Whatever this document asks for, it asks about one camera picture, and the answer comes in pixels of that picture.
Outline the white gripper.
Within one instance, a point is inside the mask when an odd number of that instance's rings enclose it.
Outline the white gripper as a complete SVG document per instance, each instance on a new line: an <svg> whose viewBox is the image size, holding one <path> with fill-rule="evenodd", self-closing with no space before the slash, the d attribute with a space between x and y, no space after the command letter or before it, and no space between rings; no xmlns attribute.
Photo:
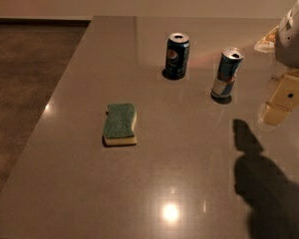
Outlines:
<svg viewBox="0 0 299 239"><path fill-rule="evenodd" d="M285 72L266 102L260 120L280 125L299 106L299 0L280 21L254 46L260 53L274 53L278 62L297 68Z"/></svg>

